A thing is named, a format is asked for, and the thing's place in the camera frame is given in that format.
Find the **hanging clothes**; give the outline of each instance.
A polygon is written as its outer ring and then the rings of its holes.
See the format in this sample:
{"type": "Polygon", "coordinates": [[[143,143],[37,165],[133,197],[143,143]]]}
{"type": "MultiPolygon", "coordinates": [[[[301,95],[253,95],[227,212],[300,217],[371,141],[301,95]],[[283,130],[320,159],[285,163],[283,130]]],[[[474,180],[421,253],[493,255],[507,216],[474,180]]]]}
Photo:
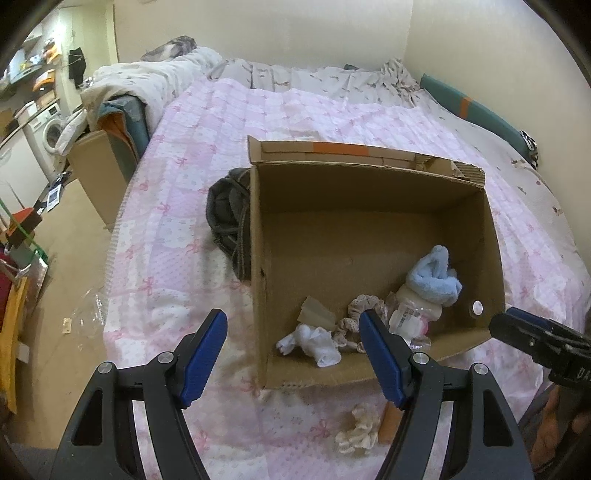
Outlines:
{"type": "Polygon", "coordinates": [[[79,88],[79,85],[84,82],[84,71],[86,70],[86,59],[80,47],[70,50],[68,55],[68,66],[70,80],[74,80],[74,85],[79,88]]]}

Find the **wooden stick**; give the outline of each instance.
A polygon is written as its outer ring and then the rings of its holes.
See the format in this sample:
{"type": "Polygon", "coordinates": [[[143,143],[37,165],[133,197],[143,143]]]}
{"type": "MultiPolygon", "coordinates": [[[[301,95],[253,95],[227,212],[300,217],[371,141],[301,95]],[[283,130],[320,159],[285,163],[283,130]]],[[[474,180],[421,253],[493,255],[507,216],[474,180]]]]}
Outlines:
{"type": "Polygon", "coordinates": [[[389,445],[394,441],[400,420],[402,420],[402,411],[397,409],[392,402],[388,402],[384,410],[384,419],[378,430],[379,443],[389,445]]]}

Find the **washing machine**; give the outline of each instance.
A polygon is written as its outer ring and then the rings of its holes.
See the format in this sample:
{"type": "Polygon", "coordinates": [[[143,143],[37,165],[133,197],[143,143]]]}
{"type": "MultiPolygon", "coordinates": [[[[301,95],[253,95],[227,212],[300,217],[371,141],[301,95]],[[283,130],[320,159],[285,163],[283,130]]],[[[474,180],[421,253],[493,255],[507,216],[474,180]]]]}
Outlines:
{"type": "Polygon", "coordinates": [[[50,183],[63,171],[66,163],[66,158],[56,153],[61,120],[60,106],[53,103],[23,127],[31,150],[50,183]]]}

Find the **dark gray bag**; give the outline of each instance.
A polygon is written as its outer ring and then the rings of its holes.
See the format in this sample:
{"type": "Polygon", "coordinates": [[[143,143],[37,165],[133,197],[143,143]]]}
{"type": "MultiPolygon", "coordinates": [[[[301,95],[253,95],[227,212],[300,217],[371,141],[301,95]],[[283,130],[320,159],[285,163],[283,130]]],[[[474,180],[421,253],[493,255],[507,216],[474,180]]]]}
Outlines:
{"type": "Polygon", "coordinates": [[[250,185],[250,169],[233,168],[207,193],[205,215],[213,241],[232,261],[238,280],[251,277],[250,185]]]}

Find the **circular hole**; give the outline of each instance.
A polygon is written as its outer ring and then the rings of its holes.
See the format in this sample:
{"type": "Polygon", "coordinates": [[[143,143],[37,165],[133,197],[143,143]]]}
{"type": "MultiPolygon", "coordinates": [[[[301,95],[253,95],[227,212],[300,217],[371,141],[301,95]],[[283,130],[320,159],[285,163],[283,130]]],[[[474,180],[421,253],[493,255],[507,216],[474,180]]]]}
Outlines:
{"type": "Polygon", "coordinates": [[[474,313],[474,315],[482,315],[482,312],[484,312],[482,302],[480,300],[475,301],[472,304],[472,313],[474,313]]]}

